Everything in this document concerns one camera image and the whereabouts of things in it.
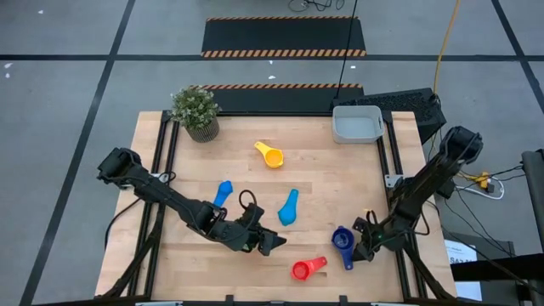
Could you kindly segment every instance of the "potted plant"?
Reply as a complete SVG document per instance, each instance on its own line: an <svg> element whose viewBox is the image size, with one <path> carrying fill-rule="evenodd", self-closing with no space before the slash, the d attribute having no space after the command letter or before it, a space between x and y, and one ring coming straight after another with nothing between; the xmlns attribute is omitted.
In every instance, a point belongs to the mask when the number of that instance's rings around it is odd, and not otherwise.
<svg viewBox="0 0 544 306"><path fill-rule="evenodd" d="M199 143L213 140L219 133L217 114L219 106L213 102L213 93L202 87L189 87L171 94L172 120L185 127L190 137Z"/></svg>

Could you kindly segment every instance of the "white cable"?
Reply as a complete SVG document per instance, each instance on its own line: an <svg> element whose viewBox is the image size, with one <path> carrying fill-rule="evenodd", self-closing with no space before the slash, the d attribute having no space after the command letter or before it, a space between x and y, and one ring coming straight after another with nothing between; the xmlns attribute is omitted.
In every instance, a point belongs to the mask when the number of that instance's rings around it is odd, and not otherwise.
<svg viewBox="0 0 544 306"><path fill-rule="evenodd" d="M474 189L470 189L468 187L462 187L462 186L457 186L456 185L456 188L458 190L463 190L463 191L467 191L467 192L472 192L476 195L480 195L480 196L483 196L483 197L486 197L488 199L491 199L491 200L500 200L502 199L502 197L504 196L505 194L505 190L504 190L504 184L502 184L501 180L498 179L498 178L495 178L495 177L490 177L490 179L494 179L495 181L497 181L500 185L501 185L501 188L500 188L500 191L501 191L501 195L499 196L491 196L491 195L486 195L485 193L481 192L481 191L478 191L478 190L474 190Z"/></svg>

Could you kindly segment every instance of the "white paper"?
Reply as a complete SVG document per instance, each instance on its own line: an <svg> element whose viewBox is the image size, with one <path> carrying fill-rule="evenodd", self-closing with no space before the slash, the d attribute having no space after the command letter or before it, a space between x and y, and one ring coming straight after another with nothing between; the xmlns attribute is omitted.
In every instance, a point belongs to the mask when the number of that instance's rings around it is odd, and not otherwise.
<svg viewBox="0 0 544 306"><path fill-rule="evenodd" d="M476 251L462 243L445 240L450 264L467 263L478 260ZM482 290L479 281L456 281L457 296L482 301Z"/></svg>

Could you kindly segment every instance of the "green leaves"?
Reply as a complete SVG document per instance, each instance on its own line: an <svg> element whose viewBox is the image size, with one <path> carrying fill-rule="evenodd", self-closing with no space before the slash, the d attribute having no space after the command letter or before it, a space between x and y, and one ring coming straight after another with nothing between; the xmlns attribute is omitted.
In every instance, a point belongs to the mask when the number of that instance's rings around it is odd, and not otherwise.
<svg viewBox="0 0 544 306"><path fill-rule="evenodd" d="M181 89L170 96L172 120L188 129L204 128L220 111L219 105L213 102L213 93L202 87Z"/></svg>

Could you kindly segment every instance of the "yellow measuring cup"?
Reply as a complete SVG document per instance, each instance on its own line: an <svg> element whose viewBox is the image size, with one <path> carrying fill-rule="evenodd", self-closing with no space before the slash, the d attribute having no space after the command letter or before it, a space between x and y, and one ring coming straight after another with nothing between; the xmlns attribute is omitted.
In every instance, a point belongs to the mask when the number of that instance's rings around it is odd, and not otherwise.
<svg viewBox="0 0 544 306"><path fill-rule="evenodd" d="M281 150L270 148L260 141L255 143L255 148L261 151L264 156L264 161L269 167L279 167L283 165L283 153L281 153Z"/></svg>

